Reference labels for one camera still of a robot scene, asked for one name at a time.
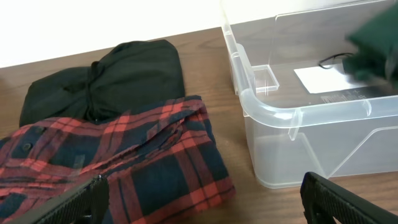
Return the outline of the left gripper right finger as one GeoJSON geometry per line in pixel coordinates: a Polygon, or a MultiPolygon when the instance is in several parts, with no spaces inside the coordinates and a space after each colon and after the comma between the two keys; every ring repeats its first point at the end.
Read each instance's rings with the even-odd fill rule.
{"type": "Polygon", "coordinates": [[[397,215],[314,172],[304,175],[300,195],[309,224],[397,224],[397,215]]]}

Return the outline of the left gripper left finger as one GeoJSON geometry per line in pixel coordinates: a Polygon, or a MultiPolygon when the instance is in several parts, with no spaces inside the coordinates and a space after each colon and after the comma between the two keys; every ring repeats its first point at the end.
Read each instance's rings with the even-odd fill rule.
{"type": "Polygon", "coordinates": [[[102,175],[93,177],[42,206],[14,218],[11,224],[101,224],[109,206],[109,184],[102,175]]]}

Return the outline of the red navy plaid shirt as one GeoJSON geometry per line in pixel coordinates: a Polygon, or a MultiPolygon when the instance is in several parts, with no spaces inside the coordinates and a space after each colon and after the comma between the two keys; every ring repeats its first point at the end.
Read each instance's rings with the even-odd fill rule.
{"type": "Polygon", "coordinates": [[[199,96],[160,101],[110,122],[54,117],[1,140],[1,221],[101,175],[105,223],[173,223],[235,188],[199,96]]]}

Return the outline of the large black garment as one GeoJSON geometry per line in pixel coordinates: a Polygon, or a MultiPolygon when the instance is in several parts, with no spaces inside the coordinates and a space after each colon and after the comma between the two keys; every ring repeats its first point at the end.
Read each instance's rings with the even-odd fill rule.
{"type": "Polygon", "coordinates": [[[97,123],[184,96],[180,57],[170,42],[126,42],[87,67],[66,68],[34,81],[25,96],[19,125],[52,117],[97,123]]]}

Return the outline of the dark green garment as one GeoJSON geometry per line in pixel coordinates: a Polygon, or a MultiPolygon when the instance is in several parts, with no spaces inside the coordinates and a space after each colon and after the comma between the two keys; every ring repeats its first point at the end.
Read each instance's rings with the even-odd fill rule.
{"type": "Polygon", "coordinates": [[[343,70],[355,80],[372,82],[385,80],[397,88],[397,4],[367,21],[346,37],[357,46],[356,53],[340,53],[318,62],[342,57],[343,70]]]}

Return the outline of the clear plastic storage bin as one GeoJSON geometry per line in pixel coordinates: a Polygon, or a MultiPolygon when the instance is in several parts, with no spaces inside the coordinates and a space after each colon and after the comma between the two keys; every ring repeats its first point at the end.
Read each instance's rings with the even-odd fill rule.
{"type": "Polygon", "coordinates": [[[221,1],[232,81],[257,180],[298,186],[397,170],[397,92],[384,80],[309,93],[298,68],[353,53],[348,34],[396,1],[221,1]]]}

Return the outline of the white label in bin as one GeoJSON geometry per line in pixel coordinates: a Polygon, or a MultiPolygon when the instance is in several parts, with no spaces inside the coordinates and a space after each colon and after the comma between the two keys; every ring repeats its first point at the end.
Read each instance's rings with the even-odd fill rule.
{"type": "Polygon", "coordinates": [[[351,75],[345,74],[341,63],[334,64],[328,69],[317,66],[298,68],[294,72],[307,91],[313,94],[367,86],[363,82],[356,81],[351,75]]]}

